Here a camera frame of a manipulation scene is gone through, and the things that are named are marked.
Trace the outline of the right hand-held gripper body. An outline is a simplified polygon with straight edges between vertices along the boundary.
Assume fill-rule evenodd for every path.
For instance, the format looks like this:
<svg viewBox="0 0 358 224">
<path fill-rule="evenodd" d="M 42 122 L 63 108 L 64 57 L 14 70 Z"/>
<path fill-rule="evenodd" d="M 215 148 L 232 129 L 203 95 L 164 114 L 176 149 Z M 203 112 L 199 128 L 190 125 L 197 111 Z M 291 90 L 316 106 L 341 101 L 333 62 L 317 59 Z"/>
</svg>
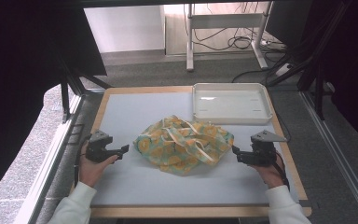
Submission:
<svg viewBox="0 0 358 224">
<path fill-rule="evenodd" d="M 277 160 L 277 150 L 274 143 L 286 141 L 285 137 L 264 130 L 251 136 L 252 151 L 243 152 L 243 154 L 252 156 L 252 161 L 249 165 L 270 166 Z"/>
</svg>

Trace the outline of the person's left hand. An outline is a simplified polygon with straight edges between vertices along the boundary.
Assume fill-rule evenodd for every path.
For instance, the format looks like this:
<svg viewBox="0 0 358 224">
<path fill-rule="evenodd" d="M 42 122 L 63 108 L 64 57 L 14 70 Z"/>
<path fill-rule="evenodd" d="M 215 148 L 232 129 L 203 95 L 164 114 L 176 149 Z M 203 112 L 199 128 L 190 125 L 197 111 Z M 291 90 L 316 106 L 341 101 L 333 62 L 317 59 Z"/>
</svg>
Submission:
<svg viewBox="0 0 358 224">
<path fill-rule="evenodd" d="M 108 159 L 100 163 L 95 163 L 86 158 L 88 144 L 89 141 L 86 140 L 81 148 L 81 155 L 79 157 L 78 178 L 80 182 L 93 188 L 103 175 L 104 169 L 117 160 L 117 155 L 109 157 Z"/>
</svg>

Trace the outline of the white desk frame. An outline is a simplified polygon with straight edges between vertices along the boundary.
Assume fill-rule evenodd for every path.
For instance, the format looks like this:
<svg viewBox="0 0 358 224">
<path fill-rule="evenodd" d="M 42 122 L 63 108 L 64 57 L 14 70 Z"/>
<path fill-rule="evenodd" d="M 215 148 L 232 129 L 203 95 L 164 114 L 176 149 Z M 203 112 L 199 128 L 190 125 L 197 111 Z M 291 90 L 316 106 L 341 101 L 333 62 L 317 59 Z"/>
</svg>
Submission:
<svg viewBox="0 0 358 224">
<path fill-rule="evenodd" d="M 186 45 L 186 70 L 194 70 L 194 51 L 193 51 L 193 30 L 194 29 L 217 29 L 217 28 L 257 28 L 258 33 L 255 40 L 251 41 L 251 46 L 255 57 L 262 70 L 268 68 L 267 62 L 261 53 L 260 43 L 264 34 L 272 1 L 267 3 L 262 13 L 253 14 L 217 14 L 217 15 L 194 15 L 193 4 L 188 5 L 186 13 L 187 45 Z"/>
</svg>

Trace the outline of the light grey table mat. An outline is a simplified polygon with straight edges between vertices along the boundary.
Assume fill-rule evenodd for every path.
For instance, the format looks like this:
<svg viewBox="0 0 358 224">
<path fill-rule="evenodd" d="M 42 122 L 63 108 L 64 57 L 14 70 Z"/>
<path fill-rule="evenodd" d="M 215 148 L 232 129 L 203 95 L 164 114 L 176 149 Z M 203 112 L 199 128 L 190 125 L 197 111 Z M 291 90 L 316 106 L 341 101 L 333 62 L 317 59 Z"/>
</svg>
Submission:
<svg viewBox="0 0 358 224">
<path fill-rule="evenodd" d="M 108 94 L 100 105 L 98 129 L 113 137 L 109 149 L 128 145 L 123 158 L 109 166 L 96 185 L 95 206 L 264 205 L 268 203 L 257 171 L 227 152 L 215 165 L 200 164 L 186 175 L 173 175 L 135 150 L 133 141 L 148 126 L 175 115 L 191 120 L 192 93 Z"/>
</svg>

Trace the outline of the white power strip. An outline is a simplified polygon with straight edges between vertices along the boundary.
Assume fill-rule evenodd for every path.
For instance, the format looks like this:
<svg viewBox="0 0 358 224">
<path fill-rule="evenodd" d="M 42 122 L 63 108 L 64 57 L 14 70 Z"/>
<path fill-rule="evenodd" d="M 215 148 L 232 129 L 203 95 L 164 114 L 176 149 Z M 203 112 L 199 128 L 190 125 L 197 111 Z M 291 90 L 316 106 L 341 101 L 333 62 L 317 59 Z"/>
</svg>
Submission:
<svg viewBox="0 0 358 224">
<path fill-rule="evenodd" d="M 281 42 L 261 40 L 260 48 L 271 51 L 286 51 L 286 46 Z"/>
<path fill-rule="evenodd" d="M 294 67 L 294 66 L 293 66 L 292 64 L 290 64 L 290 63 L 285 63 L 281 68 L 279 68 L 279 69 L 276 71 L 275 75 L 276 75 L 277 77 L 280 77 L 280 76 L 282 76 L 283 74 L 285 74 L 286 72 L 288 72 L 289 70 L 291 70 L 293 67 Z"/>
</svg>

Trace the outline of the black curtain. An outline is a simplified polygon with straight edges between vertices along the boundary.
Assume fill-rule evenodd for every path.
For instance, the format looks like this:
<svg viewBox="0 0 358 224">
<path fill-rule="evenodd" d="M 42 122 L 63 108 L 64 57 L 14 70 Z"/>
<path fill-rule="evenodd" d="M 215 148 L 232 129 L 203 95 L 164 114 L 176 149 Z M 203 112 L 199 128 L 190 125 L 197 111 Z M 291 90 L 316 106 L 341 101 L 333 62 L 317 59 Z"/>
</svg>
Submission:
<svg viewBox="0 0 358 224">
<path fill-rule="evenodd" d="M 101 75 L 85 11 L 61 0 L 0 0 L 0 181 L 32 130 L 44 94 L 69 75 Z"/>
<path fill-rule="evenodd" d="M 324 49 L 325 80 L 335 92 L 332 102 L 358 132 L 358 0 L 351 0 Z"/>
</svg>

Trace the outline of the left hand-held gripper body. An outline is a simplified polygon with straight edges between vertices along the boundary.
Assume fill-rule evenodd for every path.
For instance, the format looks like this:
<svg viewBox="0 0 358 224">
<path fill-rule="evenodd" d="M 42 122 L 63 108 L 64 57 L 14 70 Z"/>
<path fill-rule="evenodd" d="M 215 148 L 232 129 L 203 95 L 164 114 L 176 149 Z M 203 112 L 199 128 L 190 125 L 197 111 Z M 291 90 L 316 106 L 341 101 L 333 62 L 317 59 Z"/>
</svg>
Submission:
<svg viewBox="0 0 358 224">
<path fill-rule="evenodd" d="M 96 130 L 89 138 L 88 148 L 86 150 L 86 158 L 94 162 L 102 162 L 113 156 L 112 150 L 105 147 L 113 142 L 113 137 L 109 134 Z"/>
</svg>

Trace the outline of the white plastic tray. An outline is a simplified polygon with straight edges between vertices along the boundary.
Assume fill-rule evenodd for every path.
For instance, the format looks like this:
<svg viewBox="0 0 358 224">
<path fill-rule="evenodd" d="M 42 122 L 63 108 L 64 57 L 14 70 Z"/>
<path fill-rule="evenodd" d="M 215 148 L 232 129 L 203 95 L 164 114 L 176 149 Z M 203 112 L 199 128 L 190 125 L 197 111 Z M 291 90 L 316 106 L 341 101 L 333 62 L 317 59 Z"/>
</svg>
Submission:
<svg viewBox="0 0 358 224">
<path fill-rule="evenodd" d="M 198 83 L 192 95 L 194 120 L 266 125 L 273 117 L 267 89 L 259 83 Z"/>
</svg>

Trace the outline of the yellow floral drawstring cloth bag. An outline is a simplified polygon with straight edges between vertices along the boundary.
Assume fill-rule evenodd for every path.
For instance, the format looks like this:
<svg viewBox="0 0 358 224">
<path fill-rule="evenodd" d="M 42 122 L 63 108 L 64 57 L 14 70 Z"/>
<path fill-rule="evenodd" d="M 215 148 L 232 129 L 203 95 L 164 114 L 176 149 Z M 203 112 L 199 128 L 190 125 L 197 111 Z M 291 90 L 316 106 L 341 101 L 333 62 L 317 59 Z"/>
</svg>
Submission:
<svg viewBox="0 0 358 224">
<path fill-rule="evenodd" d="M 186 175 L 202 163 L 215 166 L 233 142 L 234 135 L 220 126 L 170 116 L 150 125 L 133 144 L 160 171 Z"/>
</svg>

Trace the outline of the person's right hand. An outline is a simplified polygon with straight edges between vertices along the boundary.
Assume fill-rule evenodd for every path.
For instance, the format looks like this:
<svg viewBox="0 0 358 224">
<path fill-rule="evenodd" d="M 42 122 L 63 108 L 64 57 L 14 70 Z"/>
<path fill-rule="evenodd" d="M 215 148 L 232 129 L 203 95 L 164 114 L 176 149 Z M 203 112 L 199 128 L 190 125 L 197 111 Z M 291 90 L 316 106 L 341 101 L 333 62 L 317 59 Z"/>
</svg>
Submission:
<svg viewBox="0 0 358 224">
<path fill-rule="evenodd" d="M 275 167 L 260 167 L 252 165 L 252 168 L 254 168 L 259 173 L 262 180 L 268 186 L 269 189 L 284 185 L 282 177 Z"/>
</svg>

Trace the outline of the aluminium rail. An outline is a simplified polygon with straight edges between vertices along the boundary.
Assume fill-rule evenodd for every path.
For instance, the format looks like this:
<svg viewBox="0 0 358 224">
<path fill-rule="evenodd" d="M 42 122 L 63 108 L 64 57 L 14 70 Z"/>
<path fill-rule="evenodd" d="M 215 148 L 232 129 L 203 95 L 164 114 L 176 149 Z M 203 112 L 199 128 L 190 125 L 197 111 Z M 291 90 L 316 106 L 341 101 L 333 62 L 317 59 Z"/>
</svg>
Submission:
<svg viewBox="0 0 358 224">
<path fill-rule="evenodd" d="M 45 94 L 44 107 L 25 141 L 20 165 L 32 180 L 13 224 L 47 224 L 73 180 L 73 162 L 66 149 L 84 103 L 82 95 L 69 95 L 69 119 L 63 119 L 62 94 Z"/>
<path fill-rule="evenodd" d="M 312 101 L 311 96 L 301 91 L 299 93 L 302 101 L 305 104 L 305 107 L 310 113 L 310 116 L 315 123 L 322 139 L 324 140 L 327 148 L 332 155 L 337 168 L 342 173 L 347 185 L 349 186 L 356 202 L 358 202 L 358 176 L 351 168 L 347 158 L 344 156 L 344 153 L 341 150 L 340 145 L 337 142 L 337 139 L 332 134 L 331 130 L 327 126 L 326 122 L 322 120 L 314 110 L 315 103 Z"/>
</svg>

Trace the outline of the black metal stand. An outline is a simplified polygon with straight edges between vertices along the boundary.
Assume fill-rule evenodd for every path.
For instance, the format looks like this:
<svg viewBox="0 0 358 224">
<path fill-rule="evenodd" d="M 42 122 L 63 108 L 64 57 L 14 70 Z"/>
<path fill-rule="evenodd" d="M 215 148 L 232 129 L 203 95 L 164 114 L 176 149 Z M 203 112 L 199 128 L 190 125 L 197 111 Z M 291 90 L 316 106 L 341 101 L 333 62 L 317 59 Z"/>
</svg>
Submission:
<svg viewBox="0 0 358 224">
<path fill-rule="evenodd" d="M 111 88 L 111 85 L 103 82 L 95 76 L 80 72 L 78 69 L 70 69 L 61 55 L 58 56 L 57 61 L 61 72 L 62 122 L 65 123 L 72 117 L 69 106 L 69 90 L 72 90 L 75 95 L 83 95 L 87 91 L 84 84 L 80 80 L 82 77 L 104 89 Z"/>
<path fill-rule="evenodd" d="M 266 81 L 267 87 L 274 87 L 287 78 L 302 73 L 296 87 L 299 91 L 307 91 L 311 84 L 315 85 L 313 93 L 314 111 L 321 120 L 324 120 L 323 53 L 351 2 L 352 0 L 338 0 L 335 6 L 327 14 L 327 18 L 316 28 L 312 35 L 300 45 L 302 49 L 307 49 L 309 51 L 307 58 L 295 65 L 289 71 L 283 73 L 280 77 L 276 77 L 271 81 Z"/>
</svg>

